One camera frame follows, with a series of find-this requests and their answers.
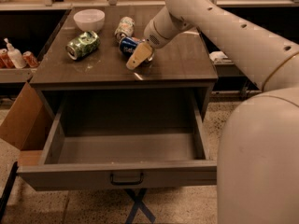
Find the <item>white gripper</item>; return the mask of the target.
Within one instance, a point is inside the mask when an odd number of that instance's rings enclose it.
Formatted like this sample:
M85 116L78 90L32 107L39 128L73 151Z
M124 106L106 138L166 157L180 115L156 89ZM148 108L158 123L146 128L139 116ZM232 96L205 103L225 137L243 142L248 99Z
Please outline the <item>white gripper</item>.
M137 45L134 53L126 63L130 70L136 69L140 64L150 58L153 49L161 49L167 45L178 34L192 28L190 24L181 21L170 14L167 7L163 7L153 19L150 20L144 30L147 42Z

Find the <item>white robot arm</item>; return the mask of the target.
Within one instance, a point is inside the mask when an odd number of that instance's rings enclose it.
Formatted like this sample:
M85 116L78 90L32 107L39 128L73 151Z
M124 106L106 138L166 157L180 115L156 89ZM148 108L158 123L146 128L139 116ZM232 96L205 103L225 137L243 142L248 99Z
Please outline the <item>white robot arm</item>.
M217 158L218 224L299 224L299 46L217 7L165 0L129 59L198 28L260 90L227 119Z

